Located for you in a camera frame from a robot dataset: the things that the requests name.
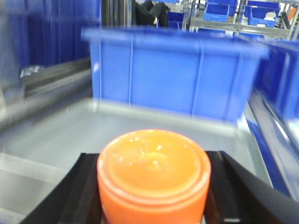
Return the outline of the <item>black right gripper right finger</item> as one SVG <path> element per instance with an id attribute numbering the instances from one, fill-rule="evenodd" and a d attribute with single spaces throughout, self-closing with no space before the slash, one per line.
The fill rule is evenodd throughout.
<path id="1" fill-rule="evenodd" d="M 253 175 L 223 151 L 208 151 L 211 180 L 207 224 L 297 224 L 299 204 Z"/>

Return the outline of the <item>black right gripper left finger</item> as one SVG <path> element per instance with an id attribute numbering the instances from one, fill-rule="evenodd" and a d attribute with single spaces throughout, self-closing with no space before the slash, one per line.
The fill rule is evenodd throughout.
<path id="1" fill-rule="evenodd" d="M 98 154 L 81 153 L 63 180 L 22 224 L 100 224 L 102 207 L 97 181 Z"/>

